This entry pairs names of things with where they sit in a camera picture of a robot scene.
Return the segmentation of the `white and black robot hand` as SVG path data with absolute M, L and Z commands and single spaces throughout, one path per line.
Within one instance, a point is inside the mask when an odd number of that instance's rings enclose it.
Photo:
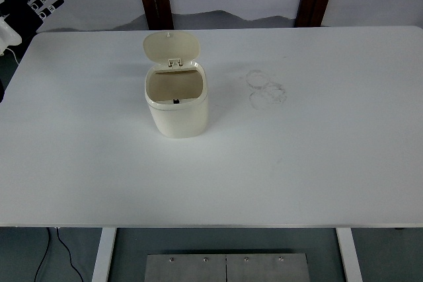
M 1 54 L 19 46 L 64 4 L 64 0 L 1 0 Z

